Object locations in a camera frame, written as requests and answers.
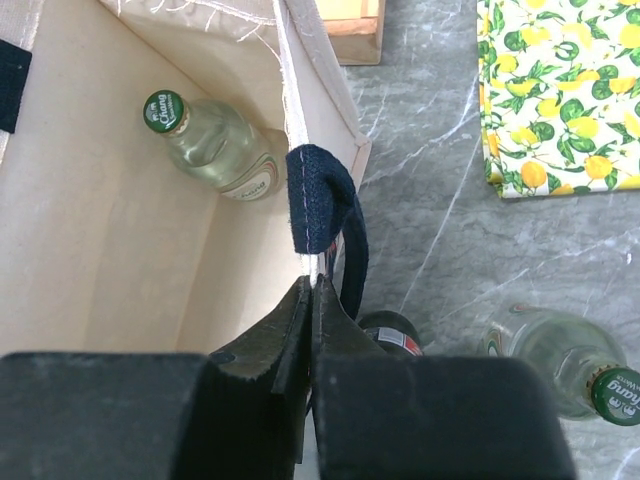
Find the lemon print fabric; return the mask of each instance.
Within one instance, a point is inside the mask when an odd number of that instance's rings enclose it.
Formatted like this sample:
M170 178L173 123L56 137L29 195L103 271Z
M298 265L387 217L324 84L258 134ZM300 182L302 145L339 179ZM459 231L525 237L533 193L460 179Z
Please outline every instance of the lemon print fabric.
M640 188L640 0L480 0L478 52L502 197Z

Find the stitching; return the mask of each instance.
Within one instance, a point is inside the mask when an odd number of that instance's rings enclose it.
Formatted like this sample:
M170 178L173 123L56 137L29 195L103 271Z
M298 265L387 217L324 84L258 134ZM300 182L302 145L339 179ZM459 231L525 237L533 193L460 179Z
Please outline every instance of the stitching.
M307 253L310 254L311 249L311 237L309 235L309 214L307 208L307 189L305 187L305 179L304 179L304 153L300 150L300 161L302 162L302 203L304 205L304 221L305 221L305 229L307 234Z

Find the clear glass bottle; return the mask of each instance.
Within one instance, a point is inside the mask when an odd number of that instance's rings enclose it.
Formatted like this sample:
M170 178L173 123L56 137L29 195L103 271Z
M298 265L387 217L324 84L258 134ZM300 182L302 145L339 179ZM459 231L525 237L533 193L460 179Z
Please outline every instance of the clear glass bottle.
M490 319L480 353L528 362L550 387L560 416L640 424L640 373L606 331L583 317L515 304Z
M257 200L278 189L284 159L233 107L215 100L187 103L171 90L149 97L147 126L162 135L173 163L235 200Z

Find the marble surface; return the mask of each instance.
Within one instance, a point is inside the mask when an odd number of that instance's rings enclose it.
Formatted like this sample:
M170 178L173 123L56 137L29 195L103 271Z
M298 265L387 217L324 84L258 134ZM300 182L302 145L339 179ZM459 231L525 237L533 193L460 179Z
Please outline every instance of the marble surface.
M519 299L588 316L640 368L640 192L500 200L483 177L475 30L475 0L387 0L381 65L346 70L374 139L362 311L400 311L435 336L428 353L465 354ZM581 480L640 478L640 427L563 426Z

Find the chang bottle cap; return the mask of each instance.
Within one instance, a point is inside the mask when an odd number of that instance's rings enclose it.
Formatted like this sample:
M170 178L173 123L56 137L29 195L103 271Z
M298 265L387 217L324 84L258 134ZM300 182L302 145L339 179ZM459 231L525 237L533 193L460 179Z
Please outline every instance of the chang bottle cap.
M608 422L627 427L640 425L640 373L614 367L596 374L591 401Z
M142 114L151 130L169 134L183 125L187 108L176 92L160 90L148 98Z

